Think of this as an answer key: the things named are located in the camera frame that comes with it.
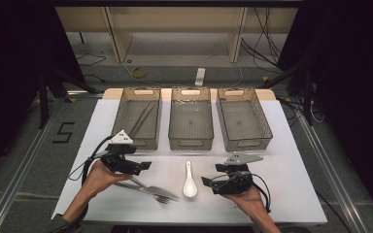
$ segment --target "metal fork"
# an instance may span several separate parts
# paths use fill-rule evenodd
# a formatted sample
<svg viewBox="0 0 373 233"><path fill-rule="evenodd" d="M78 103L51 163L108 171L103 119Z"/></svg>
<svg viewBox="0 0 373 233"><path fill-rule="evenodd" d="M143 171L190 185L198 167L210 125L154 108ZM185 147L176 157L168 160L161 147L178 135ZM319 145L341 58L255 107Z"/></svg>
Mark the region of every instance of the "metal fork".
<svg viewBox="0 0 373 233"><path fill-rule="evenodd" d="M160 195L156 195L156 194L153 195L153 198L157 202L162 203L162 204L168 204L168 202L171 200L168 197L164 197L164 196L160 196Z"/></svg>
<svg viewBox="0 0 373 233"><path fill-rule="evenodd" d="M144 183L140 182L138 179L136 178L132 178L131 179L133 182L137 183L138 185L140 186L143 186L143 187L147 187ZM153 198L159 202L159 203L162 203L162 204L168 204L168 202L171 200L169 197L166 197L166 196L161 196L161 195L156 195L154 194L153 195Z"/></svg>

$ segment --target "human hand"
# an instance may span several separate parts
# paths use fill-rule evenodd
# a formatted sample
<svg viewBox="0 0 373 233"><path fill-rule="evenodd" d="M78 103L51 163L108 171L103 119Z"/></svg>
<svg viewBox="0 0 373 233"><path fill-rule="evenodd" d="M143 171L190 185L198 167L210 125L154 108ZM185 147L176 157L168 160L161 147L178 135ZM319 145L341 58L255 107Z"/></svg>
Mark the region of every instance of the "human hand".
<svg viewBox="0 0 373 233"><path fill-rule="evenodd" d="M97 160L93 163L81 191L86 192L86 194L89 195L89 198L93 198L96 194L105 190L112 184L126 181L131 178L132 175L111 172L101 160Z"/></svg>
<svg viewBox="0 0 373 233"><path fill-rule="evenodd" d="M253 218L254 213L265 212L261 194L258 189L251 186L248 191L241 194L228 194L223 197L233 201L241 211Z"/></svg>
<svg viewBox="0 0 373 233"><path fill-rule="evenodd" d="M113 183L122 182L132 178L132 175L115 174L111 172L101 160L93 163L89 174L86 177L84 185L75 196L71 205L69 205L63 218L68 222L75 221L84 211L90 199L99 192L105 190Z"/></svg>
<svg viewBox="0 0 373 233"><path fill-rule="evenodd" d="M260 227L262 232L281 232L266 212L261 194L254 186L251 186L244 193L228 194L223 195L223 197L233 201L241 211Z"/></svg>

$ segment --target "black cable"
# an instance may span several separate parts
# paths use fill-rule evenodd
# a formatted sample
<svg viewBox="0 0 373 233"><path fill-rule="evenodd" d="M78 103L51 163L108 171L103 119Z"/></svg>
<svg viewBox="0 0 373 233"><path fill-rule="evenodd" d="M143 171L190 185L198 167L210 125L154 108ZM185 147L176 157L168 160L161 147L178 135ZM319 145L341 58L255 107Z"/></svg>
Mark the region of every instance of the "black cable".
<svg viewBox="0 0 373 233"><path fill-rule="evenodd" d="M257 58L257 59L259 59L259 60L262 60L262 61L266 61L266 62L270 63L271 65L277 67L277 64L276 64L276 63L272 62L270 59L268 59L267 57L265 57L264 55L262 55L261 53L259 53L259 51L256 50L256 46L255 46L255 48L253 49L253 48L251 48L250 45L248 45L248 43L247 43L244 39L242 39L242 42L243 42L243 43L248 47L248 49L250 49L253 53L256 53L256 54L257 54L258 56L260 56L262 59L259 58L259 57L255 57L255 58Z"/></svg>
<svg viewBox="0 0 373 233"><path fill-rule="evenodd" d="M227 185L230 181L233 181L238 176L238 174L240 174L240 173L241 172L235 172L235 173L231 173L231 174L225 174L225 175L214 177L214 178L210 179L210 188L220 189L220 188L224 187L225 185ZM223 178L223 177L228 177L228 180L226 180L225 183L223 183L221 185L218 185L218 186L213 185L213 182L214 182L215 179L219 179L219 178Z"/></svg>
<svg viewBox="0 0 373 233"><path fill-rule="evenodd" d="M97 63L99 63L99 62L101 62L101 61L107 59L106 56L94 55L94 54L91 54L91 53L86 53L86 54L84 54L84 55L82 55L82 56L79 56L79 57L76 57L76 58L77 58L77 60L79 60L79 59L81 59L81 58L83 58L84 56L87 56L87 55L91 55L91 56L95 56L95 57L100 57L100 58L102 58L102 59L100 59L100 60L98 60L98 61L95 61L95 62L93 62L93 63L91 63L91 64L79 64L79 65L82 65L82 66L92 66L92 65L94 65L94 64L97 64Z"/></svg>
<svg viewBox="0 0 373 233"><path fill-rule="evenodd" d="M335 215L340 219L341 223L344 225L344 227L347 229L347 231L349 233L353 233L353 231L350 229L350 227L347 225L347 223L344 221L344 219L341 218L341 216L338 214L338 212L334 209L334 207L332 207L331 204L329 204L328 201L326 201L326 199L316 190L314 189L317 193L317 195L323 200L323 202L325 202L325 204L329 207L329 209L331 209L331 211L333 213L335 213Z"/></svg>
<svg viewBox="0 0 373 233"><path fill-rule="evenodd" d="M87 176L87 171L89 170L89 166L90 164L92 163L93 159L95 158L95 155L96 153L98 152L98 150L102 147L102 145L104 145L104 143L108 140L111 140L112 138L114 138L114 135L112 136L108 136L106 137L104 140L102 140L102 142L98 145L98 147L96 147L95 151L92 153L92 155L86 160L85 162L85 165L84 165L84 168L83 168L83 181L82 181L82 185L84 185L84 182L86 180L86 176Z"/></svg>
<svg viewBox="0 0 373 233"><path fill-rule="evenodd" d="M266 187L266 191L268 192L268 196L265 193L265 191L262 188L260 188L254 181L253 181L253 186L255 186L256 189L258 189L259 192L262 193L262 195L264 196L264 198L265 198L265 209L266 209L267 213L270 213L271 212L271 209L270 209L270 207L271 207L271 192L269 191L268 185L266 184L265 180L262 177L260 177L259 175L256 175L256 174L251 174L251 175L253 175L255 177L258 177L264 183L264 185Z"/></svg>
<svg viewBox="0 0 373 233"><path fill-rule="evenodd" d="M292 124L290 124L289 125L289 128L291 128L301 117L302 117L303 115L301 114L300 116L298 116L297 118L296 118L296 120L294 120L293 122L292 122Z"/></svg>
<svg viewBox="0 0 373 233"><path fill-rule="evenodd" d="M80 179L81 175L83 174L84 171L81 171L80 175L76 178L76 179L72 179L71 176L76 172L78 171L78 169L80 169L82 166L85 165L85 162L83 162L83 164L81 164L79 167L77 167L74 171L72 171L69 176L68 176L68 179L71 180L71 181L77 181Z"/></svg>
<svg viewBox="0 0 373 233"><path fill-rule="evenodd" d="M84 76L91 76L91 77L95 77L96 79L100 80L102 83L106 83L105 80L101 79L100 77L96 76L96 75L84 75Z"/></svg>
<svg viewBox="0 0 373 233"><path fill-rule="evenodd" d="M260 25L260 27L262 29L261 36L262 36L262 34L265 35L265 38L267 39L267 42L268 42L268 47L269 47L270 52L271 52L271 56L273 57L274 61L277 62L275 56L277 56L277 58L279 58L279 55L277 54L277 51L279 53L281 53L281 51L277 48L277 46L275 45L274 41L272 40L272 38L269 35L269 23L270 23L270 21L269 21L269 15L270 15L271 9L270 8L266 8L266 12L265 12L265 23L264 23L263 26L262 26L262 22L261 22L261 19L259 18L259 14L258 14L256 8L254 8L254 10L255 10L255 14L256 14L256 17L258 19L259 25Z"/></svg>
<svg viewBox="0 0 373 233"><path fill-rule="evenodd" d="M287 120L294 119L295 116L296 116L296 111L293 108L293 106L290 105L289 103L285 102L285 101L281 102L281 104L283 104L284 106L289 106L289 108L292 109L292 116L291 117L287 117Z"/></svg>
<svg viewBox="0 0 373 233"><path fill-rule="evenodd" d="M261 34L259 35L258 40L257 40L256 43L255 43L254 50L256 50L256 47L258 47L258 44L259 44L259 42L260 42L261 39L262 39L262 35L263 35L263 33L261 33Z"/></svg>
<svg viewBox="0 0 373 233"><path fill-rule="evenodd" d="M291 101L286 100L285 98L278 98L278 101L280 101L280 103L282 103L282 104L288 105L289 107L291 107L295 111L298 111L300 113L304 112L303 109L299 109L296 106L294 106L294 105L300 105L302 107L301 103L291 102Z"/></svg>
<svg viewBox="0 0 373 233"><path fill-rule="evenodd" d="M277 65L276 65L275 63L273 63L272 61L270 61L270 60L269 60L268 58L266 58L265 56L263 56L263 55L262 55L261 53L259 53L258 51L256 51L256 50L254 50L253 48L251 48L251 47L247 44L247 42L246 42L244 39L242 39L241 45L243 45L242 48L244 49L244 51L246 51L249 55L251 55L251 56L253 57L253 62L254 62L255 66L256 66L258 69L263 70L263 71L266 71L266 72L270 72L270 73L278 74L278 75L283 74L282 72L271 71L271 70L267 70L267 69L264 69L264 68L260 67L258 64L256 64L255 59L258 59L258 60L261 60L261 61L266 61L266 62L268 62L268 63L274 65L275 67L277 67Z"/></svg>
<svg viewBox="0 0 373 233"><path fill-rule="evenodd" d="M287 100L285 100L285 99L279 99L279 100L280 100L280 102L281 102L281 101L286 101L287 103L289 103L289 104L291 104L291 105L299 105L299 106L301 106L301 108L304 106L304 103L302 103L302 102L292 102L292 101L287 101ZM312 99L312 101L314 101L314 102L311 102L311 109L310 109L311 116L313 117L313 119L314 119L317 123L322 123L322 122L325 120L325 116L324 116L324 114L323 114L323 112L322 112L320 106L314 105L315 103L317 103L317 100ZM298 111L300 111L300 112L302 112L303 114L305 114L304 111L303 111L303 109L301 109L301 110L298 109ZM315 117L315 114L318 114L318 113L321 113L321 114L322 114L322 119L321 119L321 120L318 120L318 119Z"/></svg>
<svg viewBox="0 0 373 233"><path fill-rule="evenodd" d="M268 83L265 83L264 85L260 86L259 88L260 89L270 88L270 87L274 86L275 84L280 83L281 81L293 76L298 71L299 66L300 66L299 63L295 64L294 66L292 66L291 68L286 70L283 74L280 74L279 76L275 77L274 80L272 80Z"/></svg>

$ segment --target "wire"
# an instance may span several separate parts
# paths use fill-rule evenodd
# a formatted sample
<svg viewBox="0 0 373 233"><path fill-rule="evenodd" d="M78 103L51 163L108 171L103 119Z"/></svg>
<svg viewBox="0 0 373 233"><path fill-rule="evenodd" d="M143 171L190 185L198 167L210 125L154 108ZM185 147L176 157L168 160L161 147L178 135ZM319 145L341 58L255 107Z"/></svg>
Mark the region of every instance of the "wire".
<svg viewBox="0 0 373 233"><path fill-rule="evenodd" d="M139 79L135 79L132 75L132 72L129 71L128 67L126 65L124 65L123 63L121 64L125 69L126 71L128 72L129 76L131 77L131 79L135 82L138 82L138 83L150 83L150 84L155 84L155 85L162 85L162 86L166 86L166 85L170 85L170 86L178 86L178 84L175 84L175 83L155 83L155 82L149 82L149 81L144 81L144 80L139 80Z"/></svg>
<svg viewBox="0 0 373 233"><path fill-rule="evenodd" d="M294 120L293 122L292 122L292 124L290 124L289 125L289 128L291 128L301 117L302 117L303 115L301 114L301 115L299 115L297 118L296 118L296 120Z"/></svg>
<svg viewBox="0 0 373 233"><path fill-rule="evenodd" d="M226 62L228 62L228 63L231 63L231 64L235 65L236 67L238 67L238 69L239 69L239 73L241 74L241 80L240 80L239 82L237 82L237 83L231 85L230 87L234 87L235 85L241 83L241 82L244 80L244 75L242 74L241 67L240 67L238 64L236 64L236 63L234 63L234 62L231 62L231 61L229 61L228 59L225 59L223 56L221 56L221 55L219 55L219 54L211 54L211 55L208 55L208 56L205 58L204 63L202 64L202 68L205 68L205 63L207 62L207 60L208 60L211 56L218 56L218 57L222 58L224 61L226 61Z"/></svg>
<svg viewBox="0 0 373 233"><path fill-rule="evenodd" d="M101 157L101 156L94 156L93 159L97 159L97 158L100 158L100 157ZM79 175L77 178L75 178L75 179L71 178L71 176L72 176L74 173L76 173L76 172L78 171L78 169L80 169L81 167L83 167L87 161L88 161L88 159L87 159L85 162L83 162L79 167L77 167L74 171L72 171L72 172L69 174L68 179L71 180L71 181L74 181L74 182L77 181L77 180L79 180L80 177L83 175L84 170L82 170L81 173L80 173L80 175Z"/></svg>
<svg viewBox="0 0 373 233"><path fill-rule="evenodd" d="M314 113L313 113L313 106L314 106L314 102L311 103L311 108L310 108L311 116L313 117L313 119L314 119L317 123L323 123L323 121L325 120L325 115L322 115L322 119L318 120L318 119L314 116Z"/></svg>
<svg viewBox="0 0 373 233"><path fill-rule="evenodd" d="M347 231L349 233L353 233L353 231L350 229L350 227L347 225L347 223L344 221L344 219L341 218L341 216L334 209L334 207L332 207L332 205L329 204L329 202L316 189L314 189L314 190L316 191L317 195L323 200L323 202L325 202L325 204L329 207L329 209L331 209L331 211L333 213L335 213L335 215L338 217L338 219L340 219L341 223L344 225L344 227L347 229Z"/></svg>
<svg viewBox="0 0 373 233"><path fill-rule="evenodd" d="M93 62L91 64L80 64L80 65L82 65L82 66L91 66L91 65L97 64L97 63L99 63L99 62L107 59L106 56L94 55L94 54L91 54L91 53L86 53L86 54L84 54L82 56L79 56L79 57L76 57L76 58L77 58L77 60L79 60L79 59L81 59L81 58L83 58L83 57L85 57L87 55L91 55L91 56L95 56L95 57L100 57L101 59L98 60L98 61L95 61L95 62Z"/></svg>
<svg viewBox="0 0 373 233"><path fill-rule="evenodd" d="M244 43L244 46L247 46L248 49L253 52L253 53L249 52L249 54L251 54L254 58L257 58L258 60L266 61L266 62L270 63L271 65L277 67L276 63L274 63L273 61L271 61L266 56L262 55L259 51L256 50L256 45L255 45L254 48L251 48L251 46L244 39L241 39L241 41L242 41L242 43Z"/></svg>
<svg viewBox="0 0 373 233"><path fill-rule="evenodd" d="M100 80L102 83L106 83L105 80L101 79L100 77L98 77L96 75L84 75L84 76L92 76L92 77L95 77L96 79Z"/></svg>
<svg viewBox="0 0 373 233"><path fill-rule="evenodd" d="M258 22L259 22L259 26L261 26L261 28L262 28L262 31L263 31L263 27L262 27L262 23L261 23L261 21L260 21L260 19L258 18ZM260 35L259 35L259 37L258 37L258 40L256 40L256 43L255 43L255 46L254 46L254 52L256 52L256 47L258 46L258 44L259 44L259 42L261 41L261 38L262 38L262 34L263 33L261 33Z"/></svg>
<svg viewBox="0 0 373 233"><path fill-rule="evenodd" d="M268 185L266 184L265 180L262 177L260 177L259 175L256 175L256 174L252 174L252 175L254 177L258 177L265 185L266 191L268 192L268 197L266 196L265 191L262 188L260 188L256 183L253 182L253 185L262 193L262 195L264 195L264 197L265 197L265 208L266 208L266 211L268 213L270 213L271 212L271 209L270 209L270 207L271 207L271 192L269 191Z"/></svg>
<svg viewBox="0 0 373 233"><path fill-rule="evenodd" d="M231 173L231 174L220 175L220 176L214 177L214 178L210 179L210 188L216 188L216 189L222 188L223 186L227 185L230 181L233 181L238 176L238 174L240 174L240 173L241 172L235 172L235 173ZM224 181L224 183L222 185L218 185L218 186L213 185L214 180L219 179L219 178L223 178L223 177L228 177L228 180Z"/></svg>
<svg viewBox="0 0 373 233"><path fill-rule="evenodd" d="M141 79L147 75L147 68L144 67L143 71L141 71L140 73L138 72L139 70L141 70L140 67L133 68L131 70L131 76L136 79Z"/></svg>
<svg viewBox="0 0 373 233"><path fill-rule="evenodd" d="M269 15L271 13L271 9L270 8L265 9L265 23L264 23L263 26L262 26L262 22L261 22L261 19L259 17L259 14L258 14L256 8L254 8L254 11L255 11L255 14L256 14L256 18L258 19L259 26L262 29L262 33L261 33L259 38L261 38L262 35L265 35L265 38L267 39L267 42L268 42L268 47L269 47L270 52L271 52L271 55L272 55L274 61L277 62L277 58L279 57L277 52L281 53L281 51L277 48L277 46L275 45L271 36L269 35L269 25L270 25Z"/></svg>
<svg viewBox="0 0 373 233"><path fill-rule="evenodd" d="M290 120L290 119L295 118L295 116L296 116L296 112L299 112L299 113L302 113L302 112L303 112L302 109L298 109L298 108L296 108L295 106L293 106L293 105L300 105L300 103L290 102L290 101L286 100L286 98L278 98L278 101L280 101L281 104L284 104L284 105L286 105L286 106L289 106L289 107L292 109L292 111L293 111L293 116L290 117L290 118L287 118L287 120Z"/></svg>
<svg viewBox="0 0 373 233"><path fill-rule="evenodd" d="M87 171L89 170L90 164L95 159L96 153L102 147L102 145L104 145L105 142L107 142L108 140L111 140L112 138L114 138L114 136L115 135L111 135L111 136L106 137L104 140L102 140L102 142L93 151L92 155L85 161L85 165L84 165L84 168L83 168L83 174L82 174L82 177L83 177L82 185L84 185L84 182L85 182L86 176L87 176Z"/></svg>

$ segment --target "ceramic spoon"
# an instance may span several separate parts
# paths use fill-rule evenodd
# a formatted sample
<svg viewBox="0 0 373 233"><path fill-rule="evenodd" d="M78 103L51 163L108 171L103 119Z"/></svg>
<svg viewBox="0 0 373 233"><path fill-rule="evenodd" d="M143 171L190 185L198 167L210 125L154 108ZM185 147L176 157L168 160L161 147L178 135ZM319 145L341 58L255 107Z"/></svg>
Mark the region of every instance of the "ceramic spoon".
<svg viewBox="0 0 373 233"><path fill-rule="evenodd" d="M193 181L192 174L190 172L190 161L186 162L186 183L184 184L184 195L187 197L193 197L198 192L198 188Z"/></svg>

